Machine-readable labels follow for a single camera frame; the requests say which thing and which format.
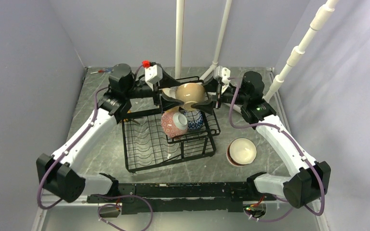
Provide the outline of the tan speckled bowl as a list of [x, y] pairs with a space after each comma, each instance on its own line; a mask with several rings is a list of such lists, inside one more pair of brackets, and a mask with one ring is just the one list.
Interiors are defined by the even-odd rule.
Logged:
[[183, 102], [184, 110], [194, 111], [193, 104], [205, 101], [205, 89], [199, 83], [185, 83], [175, 90], [175, 97]]

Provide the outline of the blue white patterned bowl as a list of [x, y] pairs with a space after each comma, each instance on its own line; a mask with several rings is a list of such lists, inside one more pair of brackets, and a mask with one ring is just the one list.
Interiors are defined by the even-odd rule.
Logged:
[[203, 127], [204, 121], [201, 111], [185, 111], [183, 115], [187, 118], [188, 131], [196, 131]]

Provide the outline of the pink patterned bowl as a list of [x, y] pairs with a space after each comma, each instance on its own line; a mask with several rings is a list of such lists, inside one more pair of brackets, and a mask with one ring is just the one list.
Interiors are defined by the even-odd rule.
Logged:
[[164, 112], [161, 117], [161, 126], [168, 138], [182, 136], [188, 131], [187, 118], [180, 112]]

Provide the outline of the yellow patterned bowl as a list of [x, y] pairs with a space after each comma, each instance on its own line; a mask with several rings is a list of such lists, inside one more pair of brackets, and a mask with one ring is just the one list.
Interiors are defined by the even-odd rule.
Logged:
[[175, 89], [172, 89], [172, 88], [163, 88], [162, 89], [162, 97], [175, 99], [176, 98], [175, 92], [176, 92]]

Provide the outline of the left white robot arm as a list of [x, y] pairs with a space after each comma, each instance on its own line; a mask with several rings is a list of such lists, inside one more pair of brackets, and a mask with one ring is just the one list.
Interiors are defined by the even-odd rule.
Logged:
[[159, 89], [181, 85], [154, 62], [145, 68], [145, 77], [150, 79], [137, 80], [128, 64], [112, 67], [108, 75], [109, 84], [102, 88], [105, 93], [100, 99], [94, 95], [94, 109], [86, 122], [51, 155], [38, 157], [36, 165], [40, 184], [37, 204], [40, 208], [50, 209], [61, 201], [71, 203], [84, 194], [99, 194], [107, 202], [118, 198], [119, 182], [116, 178], [104, 173], [83, 177], [78, 170], [99, 139], [129, 118], [131, 99], [159, 100]]

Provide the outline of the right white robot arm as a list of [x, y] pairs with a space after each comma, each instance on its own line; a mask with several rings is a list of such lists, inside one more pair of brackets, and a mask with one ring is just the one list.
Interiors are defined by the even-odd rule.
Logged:
[[209, 99], [192, 107], [212, 114], [223, 103], [241, 106], [241, 114], [246, 125], [235, 125], [232, 109], [228, 119], [234, 128], [253, 128], [262, 135], [285, 164], [289, 176], [274, 176], [260, 172], [247, 179], [246, 193], [252, 200], [264, 194], [283, 197], [292, 207], [308, 207], [320, 200], [319, 211], [311, 212], [320, 216], [325, 207], [331, 168], [325, 161], [319, 162], [307, 153], [282, 124], [275, 109], [263, 99], [264, 83], [262, 76], [254, 71], [244, 73], [240, 80], [229, 75], [204, 80], [206, 92], [212, 93]]

